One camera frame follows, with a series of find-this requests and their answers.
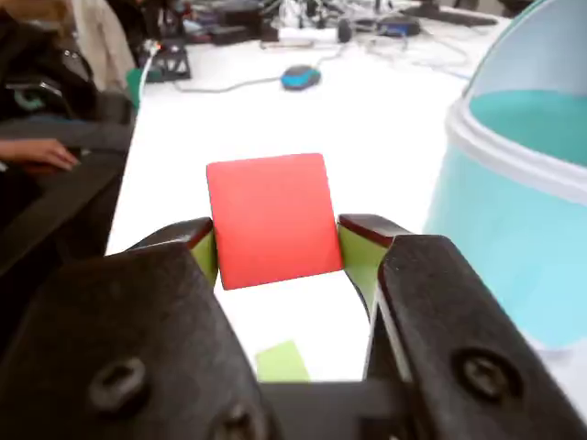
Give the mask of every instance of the plastic bin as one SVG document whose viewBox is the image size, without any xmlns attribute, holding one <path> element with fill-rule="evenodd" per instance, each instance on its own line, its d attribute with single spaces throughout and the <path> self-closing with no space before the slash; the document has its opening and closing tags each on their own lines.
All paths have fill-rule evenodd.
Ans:
<svg viewBox="0 0 587 440">
<path fill-rule="evenodd" d="M 496 41 L 449 111 L 425 226 L 546 347 L 587 337 L 586 17 L 539 1 Z"/>
</svg>

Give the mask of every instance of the computer mouse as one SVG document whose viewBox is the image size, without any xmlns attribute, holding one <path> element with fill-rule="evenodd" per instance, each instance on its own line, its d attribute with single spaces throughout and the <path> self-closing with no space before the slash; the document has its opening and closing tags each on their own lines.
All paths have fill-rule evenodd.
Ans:
<svg viewBox="0 0 587 440">
<path fill-rule="evenodd" d="M 320 83 L 322 74 L 312 66 L 298 65 L 287 69 L 282 75 L 285 90 L 301 91 Z"/>
</svg>

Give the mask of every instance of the white table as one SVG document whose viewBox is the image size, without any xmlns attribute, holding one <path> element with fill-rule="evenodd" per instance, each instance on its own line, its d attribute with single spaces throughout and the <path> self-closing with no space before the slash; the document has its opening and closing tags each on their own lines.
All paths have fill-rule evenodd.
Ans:
<svg viewBox="0 0 587 440">
<path fill-rule="evenodd" d="M 383 215 L 420 231 L 446 147 L 446 111 L 506 24 L 500 20 L 480 33 L 427 22 L 436 39 L 411 38 L 404 51 L 401 40 L 376 47 L 391 59 L 351 43 L 339 59 L 320 66 L 322 82 L 302 93 L 285 92 L 278 82 L 222 94 L 147 86 L 107 253 L 163 226 L 210 215 L 206 164 L 302 152 L 324 155 L 336 214 Z M 279 76 L 337 50 L 262 50 L 257 42 L 191 47 L 194 78 L 182 87 L 222 88 Z M 430 64 L 446 66 L 438 71 Z M 310 294 L 308 282 L 256 291 L 222 291 L 218 283 L 216 295 L 251 363 L 259 350 L 293 338 L 312 379 L 359 379 L 369 323 L 356 293 L 344 280 L 351 290 L 346 295 L 333 297 L 332 284 Z M 333 303 L 336 311 L 328 313 Z"/>
</svg>

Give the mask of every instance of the green paper square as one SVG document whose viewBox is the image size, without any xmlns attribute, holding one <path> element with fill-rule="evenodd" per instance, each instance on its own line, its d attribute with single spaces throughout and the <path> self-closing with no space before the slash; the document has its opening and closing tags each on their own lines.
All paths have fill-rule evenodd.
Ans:
<svg viewBox="0 0 587 440">
<path fill-rule="evenodd" d="M 255 357 L 261 382 L 309 382 L 310 375 L 294 341 L 261 351 Z"/>
</svg>

